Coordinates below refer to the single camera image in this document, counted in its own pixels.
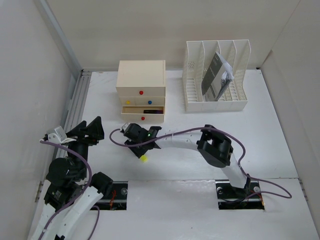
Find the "yellow highlighter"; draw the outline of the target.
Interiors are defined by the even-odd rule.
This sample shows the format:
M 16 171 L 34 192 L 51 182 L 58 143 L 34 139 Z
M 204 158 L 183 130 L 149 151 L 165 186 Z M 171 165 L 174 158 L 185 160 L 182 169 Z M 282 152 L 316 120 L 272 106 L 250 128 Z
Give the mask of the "yellow highlighter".
M 146 162 L 148 161 L 148 158 L 147 158 L 147 156 L 142 155 L 142 156 L 140 157 L 140 160 L 141 160 L 143 163 L 146 163 Z

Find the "purple capped black highlighter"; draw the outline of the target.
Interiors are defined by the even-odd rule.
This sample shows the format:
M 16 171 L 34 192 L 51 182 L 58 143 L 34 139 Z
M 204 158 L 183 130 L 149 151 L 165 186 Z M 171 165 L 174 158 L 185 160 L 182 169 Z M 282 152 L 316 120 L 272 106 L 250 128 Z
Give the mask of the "purple capped black highlighter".
M 144 114 L 163 114 L 164 111 L 162 109 L 144 109 Z

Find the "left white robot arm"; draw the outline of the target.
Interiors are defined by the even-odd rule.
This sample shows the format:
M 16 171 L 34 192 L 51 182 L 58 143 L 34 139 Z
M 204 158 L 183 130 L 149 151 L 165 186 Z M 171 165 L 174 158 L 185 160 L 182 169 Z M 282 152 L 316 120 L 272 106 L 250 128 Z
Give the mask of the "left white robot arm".
M 96 203 L 111 195 L 113 180 L 102 172 L 92 173 L 88 164 L 90 146 L 105 138 L 102 119 L 85 120 L 69 132 L 61 126 L 46 132 L 39 141 L 67 152 L 54 159 L 46 180 L 50 185 L 44 195 L 40 220 L 32 235 L 33 240 L 69 240 L 80 220 Z

